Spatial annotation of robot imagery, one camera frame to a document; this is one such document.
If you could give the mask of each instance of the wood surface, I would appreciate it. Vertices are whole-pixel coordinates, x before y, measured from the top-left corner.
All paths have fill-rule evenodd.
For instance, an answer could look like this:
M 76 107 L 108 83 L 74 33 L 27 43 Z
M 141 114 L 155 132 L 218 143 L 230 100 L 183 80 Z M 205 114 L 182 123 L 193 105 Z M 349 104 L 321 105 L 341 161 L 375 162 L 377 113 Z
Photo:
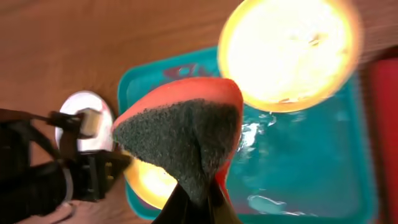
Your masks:
M 216 45 L 223 24 L 239 3 L 1 0 L 0 107 L 46 115 L 59 110 L 72 93 L 91 90 L 117 114 L 116 90 L 127 69 Z M 398 1 L 354 3 L 366 34 L 361 62 L 367 62 L 380 50 L 398 44 Z M 53 138 L 53 128 L 38 126 Z M 49 159 L 34 149 L 34 164 Z M 100 203 L 75 203 L 76 215 L 64 223 L 150 223 L 129 208 L 122 180 Z M 21 223 L 49 223 L 55 216 L 32 217 Z

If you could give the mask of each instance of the plastic tray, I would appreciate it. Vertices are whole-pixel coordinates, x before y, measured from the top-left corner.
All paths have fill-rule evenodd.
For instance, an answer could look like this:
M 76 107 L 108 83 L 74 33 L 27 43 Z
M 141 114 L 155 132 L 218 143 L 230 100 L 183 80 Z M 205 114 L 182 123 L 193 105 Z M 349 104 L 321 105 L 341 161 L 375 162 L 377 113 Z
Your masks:
M 129 70 L 118 89 L 119 113 L 157 86 L 186 77 L 219 76 L 217 48 Z M 367 223 L 376 215 L 361 96 L 353 77 L 334 96 L 307 110 L 268 113 L 249 106 L 227 179 L 244 223 Z M 142 218 L 160 210 L 126 184 L 127 200 Z

